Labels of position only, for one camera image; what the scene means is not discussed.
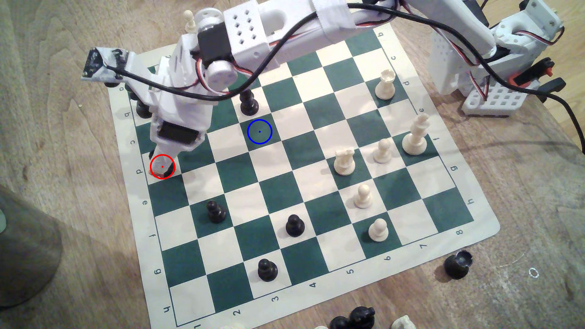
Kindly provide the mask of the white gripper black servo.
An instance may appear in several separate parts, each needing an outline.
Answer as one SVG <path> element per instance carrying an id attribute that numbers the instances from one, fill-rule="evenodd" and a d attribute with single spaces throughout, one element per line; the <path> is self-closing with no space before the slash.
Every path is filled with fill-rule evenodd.
<path id="1" fill-rule="evenodd" d="M 170 57 L 161 57 L 153 76 L 153 81 L 179 91 L 216 96 L 216 84 L 212 80 L 200 55 L 197 34 L 183 34 Z M 149 108 L 150 139 L 156 144 L 153 171 L 168 171 L 178 150 L 194 150 L 205 140 L 216 102 L 157 88 L 149 93 L 153 98 Z"/>

